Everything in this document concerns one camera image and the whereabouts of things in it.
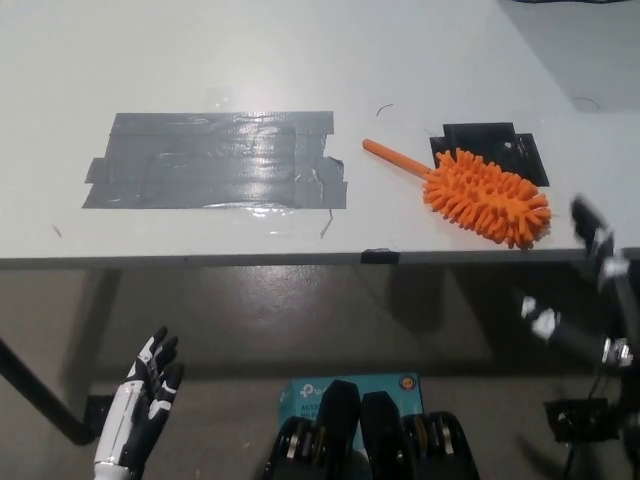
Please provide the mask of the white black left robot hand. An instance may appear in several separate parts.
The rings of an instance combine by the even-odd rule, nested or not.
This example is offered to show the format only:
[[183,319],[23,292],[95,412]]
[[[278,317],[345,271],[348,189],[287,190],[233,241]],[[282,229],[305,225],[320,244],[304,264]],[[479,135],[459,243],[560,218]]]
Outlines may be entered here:
[[98,480],[140,479],[169,418],[184,375],[178,338],[161,327],[141,348],[118,386],[93,461]]

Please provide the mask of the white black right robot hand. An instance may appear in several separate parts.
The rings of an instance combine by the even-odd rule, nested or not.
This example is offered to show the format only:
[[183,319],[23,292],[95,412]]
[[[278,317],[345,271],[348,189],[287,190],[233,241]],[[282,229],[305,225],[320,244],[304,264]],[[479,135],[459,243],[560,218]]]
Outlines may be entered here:
[[570,213],[575,233],[584,243],[587,264],[595,273],[597,293],[610,311],[616,333],[594,335],[560,310],[528,295],[519,300],[520,318],[534,336],[584,360],[615,369],[637,368],[639,302],[630,282],[631,262],[615,248],[612,228],[586,198],[574,197]]

